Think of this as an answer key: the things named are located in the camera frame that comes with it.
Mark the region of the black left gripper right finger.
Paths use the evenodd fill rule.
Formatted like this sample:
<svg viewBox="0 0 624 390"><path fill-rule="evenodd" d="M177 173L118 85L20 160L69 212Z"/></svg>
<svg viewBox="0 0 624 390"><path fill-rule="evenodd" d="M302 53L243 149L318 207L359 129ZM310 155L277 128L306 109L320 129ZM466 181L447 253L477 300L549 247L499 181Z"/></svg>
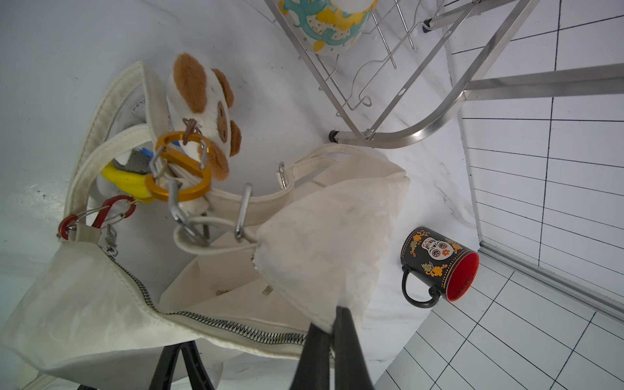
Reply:
<svg viewBox="0 0 624 390"><path fill-rule="evenodd" d="M335 389L373 390L351 311L336 308L334 323Z"/></svg>

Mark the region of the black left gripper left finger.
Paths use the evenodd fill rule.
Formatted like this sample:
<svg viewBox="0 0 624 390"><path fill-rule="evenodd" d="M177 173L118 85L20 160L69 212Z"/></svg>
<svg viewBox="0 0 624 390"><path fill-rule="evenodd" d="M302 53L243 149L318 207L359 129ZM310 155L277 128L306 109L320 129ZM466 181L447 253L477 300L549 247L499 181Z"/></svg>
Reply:
<svg viewBox="0 0 624 390"><path fill-rule="evenodd" d="M315 326L308 330L291 390L330 389L331 335Z"/></svg>

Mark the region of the cream canvas tote bag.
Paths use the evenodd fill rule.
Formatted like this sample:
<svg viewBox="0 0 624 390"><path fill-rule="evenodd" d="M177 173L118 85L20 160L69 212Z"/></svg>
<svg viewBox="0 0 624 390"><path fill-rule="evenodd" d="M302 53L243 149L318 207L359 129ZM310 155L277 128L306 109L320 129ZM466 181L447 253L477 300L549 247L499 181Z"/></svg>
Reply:
<svg viewBox="0 0 624 390"><path fill-rule="evenodd" d="M167 82L143 63L126 68L99 102L71 177L63 219L128 195L101 171L150 174L154 146L172 128ZM188 378L213 389L239 354L299 361L310 325L331 335L336 308L355 327L410 186L381 154L328 144L279 169L278 191L177 195L198 180L172 165L169 201L138 202L116 224L90 215L60 240L26 292L2 343L39 377L83 389L168 389Z"/></svg>

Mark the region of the orange carabiner clip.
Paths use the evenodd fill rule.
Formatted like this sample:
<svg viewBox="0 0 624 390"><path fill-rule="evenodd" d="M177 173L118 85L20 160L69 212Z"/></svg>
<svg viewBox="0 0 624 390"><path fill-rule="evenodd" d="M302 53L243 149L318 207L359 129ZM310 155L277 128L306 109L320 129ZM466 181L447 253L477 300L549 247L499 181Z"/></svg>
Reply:
<svg viewBox="0 0 624 390"><path fill-rule="evenodd" d="M165 133L157 140L153 158L149 162L150 174L146 176L146 188L153 198L164 202L173 198L173 191L161 185L165 178L165 171L171 165L198 180L189 188L180 190L177 195L179 201L188 202L201 198L211 190L211 169L207 165L208 152L210 151L209 140L197 133L191 133L188 137L190 141L201 146L199 161L172 147L173 142L183 141L184 132Z"/></svg>

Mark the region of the brown white plush dog charm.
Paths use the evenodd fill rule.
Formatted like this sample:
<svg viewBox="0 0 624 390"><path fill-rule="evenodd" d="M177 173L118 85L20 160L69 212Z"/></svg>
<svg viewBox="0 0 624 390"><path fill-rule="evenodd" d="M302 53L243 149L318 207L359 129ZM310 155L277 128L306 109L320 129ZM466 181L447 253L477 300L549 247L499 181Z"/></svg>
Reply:
<svg viewBox="0 0 624 390"><path fill-rule="evenodd" d="M240 153L242 135L228 110L234 94L227 77L209 68L189 53L177 56L166 86L172 128L185 133L179 142L190 158L200 161L203 144L191 141L198 134L206 138L206 165L212 178L223 182L230 174L229 159Z"/></svg>

